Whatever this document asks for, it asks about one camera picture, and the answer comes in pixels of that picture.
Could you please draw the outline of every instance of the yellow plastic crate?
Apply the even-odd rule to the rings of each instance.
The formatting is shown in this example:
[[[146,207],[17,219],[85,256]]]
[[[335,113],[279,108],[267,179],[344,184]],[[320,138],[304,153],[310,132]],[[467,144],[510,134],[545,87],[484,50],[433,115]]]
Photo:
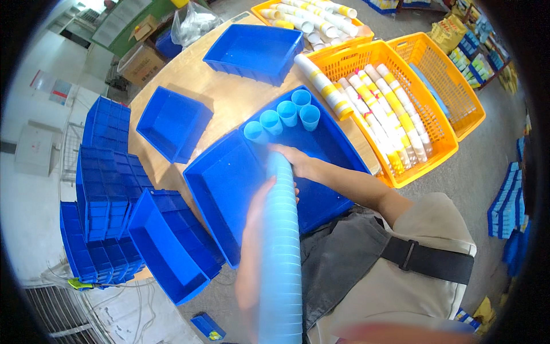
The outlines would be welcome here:
[[[382,166],[384,173],[378,177],[388,186],[402,188],[441,165],[458,150],[454,130],[436,100],[409,65],[386,42],[369,43],[360,37],[338,46],[329,47],[325,51],[319,50],[308,57],[331,81],[338,81],[356,68],[362,69],[369,63],[384,63],[407,92],[430,136],[433,153],[426,163],[419,163],[403,174],[398,176],[391,174],[388,165],[384,163],[381,152],[366,133],[365,120],[361,116],[352,116]]]
[[[269,21],[267,21],[266,18],[264,18],[261,14],[260,14],[260,10],[261,9],[269,9],[271,5],[274,5],[274,4],[278,4],[278,3],[281,3],[281,0],[269,0],[269,1],[266,1],[266,2],[262,2],[261,4],[259,5],[256,5],[254,7],[252,7],[250,10],[252,11],[252,13],[254,13],[254,15],[256,17],[258,17],[258,19],[260,19],[264,24],[266,24],[267,26],[271,26],[271,23]],[[362,26],[364,25],[361,20],[355,18],[355,19],[352,19],[351,20],[351,23],[355,26]],[[372,41],[372,38],[375,36],[375,33],[374,32],[371,32],[371,34],[369,36],[366,36],[365,39],[368,40],[368,42]],[[325,51],[326,49],[329,49],[329,48],[332,48],[332,47],[327,47],[327,48],[323,48],[321,50],[318,50],[318,51]]]
[[[485,119],[485,110],[453,61],[423,32],[387,42],[405,62],[424,74],[449,109],[449,121],[462,141]]]

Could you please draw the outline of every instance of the person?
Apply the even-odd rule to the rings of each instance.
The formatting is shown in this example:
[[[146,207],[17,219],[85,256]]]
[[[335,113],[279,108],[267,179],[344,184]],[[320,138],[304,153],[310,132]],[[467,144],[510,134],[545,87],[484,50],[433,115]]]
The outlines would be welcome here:
[[[304,342],[475,340],[472,326],[451,320],[465,284],[405,271],[380,258],[390,237],[473,257],[475,243],[445,194],[429,193],[414,202],[367,173],[309,157],[296,148],[271,145],[269,149],[284,155],[295,177],[323,184],[356,203],[301,238]],[[270,178],[252,199],[235,282],[236,299],[253,343],[257,342],[263,204],[275,182],[275,177]]]

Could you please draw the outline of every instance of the strap buckle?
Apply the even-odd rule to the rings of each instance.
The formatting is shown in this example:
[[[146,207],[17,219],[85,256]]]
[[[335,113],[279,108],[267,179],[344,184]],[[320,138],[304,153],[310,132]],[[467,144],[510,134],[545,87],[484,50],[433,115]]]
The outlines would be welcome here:
[[[415,245],[420,245],[416,240],[409,240],[408,242],[411,244],[411,246],[409,247],[409,252],[407,253],[407,257],[405,258],[405,261],[402,264],[399,264],[399,268],[403,271],[409,271],[409,268],[408,268],[409,259],[411,258],[411,253],[413,253],[413,248]]]

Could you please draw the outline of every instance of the light blue cup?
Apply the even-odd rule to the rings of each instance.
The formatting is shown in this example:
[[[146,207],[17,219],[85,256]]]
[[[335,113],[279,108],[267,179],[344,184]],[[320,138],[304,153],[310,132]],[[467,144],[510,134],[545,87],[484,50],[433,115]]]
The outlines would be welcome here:
[[[296,110],[296,104],[291,101],[285,100],[277,105],[277,113],[281,121],[287,127],[293,127],[298,123],[298,112]]]
[[[296,112],[300,113],[303,106],[311,104],[311,93],[306,90],[292,92],[290,100],[296,105]]]
[[[244,127],[244,137],[261,145],[267,144],[267,133],[258,121],[248,122]]]
[[[283,132],[283,124],[277,111],[266,110],[260,115],[260,124],[272,135],[279,135]]]
[[[319,118],[321,118],[321,112],[316,106],[306,105],[300,110],[300,119],[302,120],[304,129],[308,132],[312,132],[317,129]]]

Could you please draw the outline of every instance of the concrete floor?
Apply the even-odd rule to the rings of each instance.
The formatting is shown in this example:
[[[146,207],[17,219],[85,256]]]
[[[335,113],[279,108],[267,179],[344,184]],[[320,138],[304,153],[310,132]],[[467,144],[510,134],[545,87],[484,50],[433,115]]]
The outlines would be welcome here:
[[[261,0],[218,0],[212,10],[229,20],[249,10]],[[396,16],[376,13],[361,0],[339,0],[355,8],[358,18],[369,25],[375,37],[392,39],[419,31],[430,31],[441,20],[437,12],[403,11]],[[477,244],[477,256],[463,308],[473,312],[485,295],[498,305],[506,287],[506,268],[501,263],[505,241],[487,235],[486,212],[500,188],[510,161],[516,161],[515,140],[523,133],[525,105],[520,94],[511,96],[498,80],[477,93],[487,113],[485,121],[465,140],[460,149],[444,164],[399,190],[415,200],[429,192],[445,192],[462,214]],[[227,265],[204,291],[178,307],[184,319],[197,312],[207,312],[227,331],[225,342],[248,343],[234,298],[235,271]],[[197,332],[199,338],[208,339]]]

